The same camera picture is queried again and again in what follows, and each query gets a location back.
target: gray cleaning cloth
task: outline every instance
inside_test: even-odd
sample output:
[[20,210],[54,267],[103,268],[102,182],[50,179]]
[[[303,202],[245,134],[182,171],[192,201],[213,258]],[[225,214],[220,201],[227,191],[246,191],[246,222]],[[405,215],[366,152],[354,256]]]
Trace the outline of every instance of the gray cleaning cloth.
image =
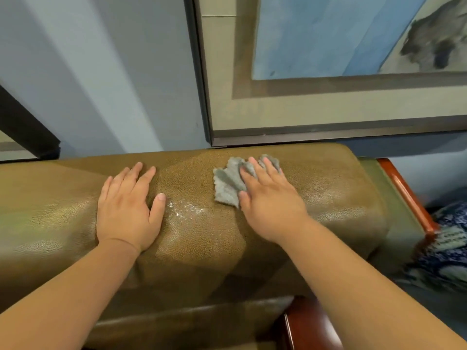
[[[279,160],[267,154],[261,155],[258,163],[261,167],[265,168],[263,158],[267,157],[272,165],[279,170]],[[245,170],[252,176],[257,178],[253,165],[245,161],[241,157],[231,157],[227,162],[226,168],[215,168],[214,173],[214,186],[216,188],[215,201],[222,202],[227,205],[239,207],[238,193],[242,190],[247,191],[247,187],[240,176],[240,168],[244,167]]]

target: painting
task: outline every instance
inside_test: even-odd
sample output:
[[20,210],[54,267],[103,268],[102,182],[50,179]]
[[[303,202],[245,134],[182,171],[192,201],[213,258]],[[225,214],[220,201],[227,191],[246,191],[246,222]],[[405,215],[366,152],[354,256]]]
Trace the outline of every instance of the painting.
[[253,80],[467,70],[467,0],[260,0]]

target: person's right arm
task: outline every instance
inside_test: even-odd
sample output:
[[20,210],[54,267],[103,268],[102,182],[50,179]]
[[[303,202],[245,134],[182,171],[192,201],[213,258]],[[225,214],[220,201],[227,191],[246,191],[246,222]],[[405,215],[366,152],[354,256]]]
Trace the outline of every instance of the person's right arm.
[[242,170],[248,223],[280,245],[307,281],[348,350],[465,350],[467,343],[330,230],[308,216],[282,172],[265,159],[258,180]]

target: person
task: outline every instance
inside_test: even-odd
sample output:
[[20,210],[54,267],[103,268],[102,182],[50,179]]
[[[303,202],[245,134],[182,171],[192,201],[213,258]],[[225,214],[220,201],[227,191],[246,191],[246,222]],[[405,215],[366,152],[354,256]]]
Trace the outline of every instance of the person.
[[[248,223],[289,255],[345,349],[467,349],[461,337],[309,217],[282,171],[267,159],[266,169],[254,158],[249,161],[258,180],[242,171],[248,193],[239,193]],[[98,246],[0,315],[3,349],[63,350],[84,344],[138,255],[160,231],[165,196],[158,194],[148,209],[155,168],[138,179],[142,167],[138,162],[104,183]]]

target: leather sofa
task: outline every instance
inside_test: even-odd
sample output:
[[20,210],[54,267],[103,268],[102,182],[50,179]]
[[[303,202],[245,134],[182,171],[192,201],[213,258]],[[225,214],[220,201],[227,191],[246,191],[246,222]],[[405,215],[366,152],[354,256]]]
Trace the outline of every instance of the leather sofa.
[[[280,160],[310,215],[383,273],[400,270],[426,239],[423,219],[382,162],[357,159],[337,144],[3,164],[0,311],[96,246],[97,198],[104,180],[141,161],[158,168],[148,203],[156,192],[168,197],[162,230],[138,258],[86,346],[192,349],[270,337],[294,299],[312,300],[312,292],[281,248],[255,235],[240,211],[214,202],[213,185],[213,169],[230,157],[263,153]],[[279,346],[277,339],[273,344]]]

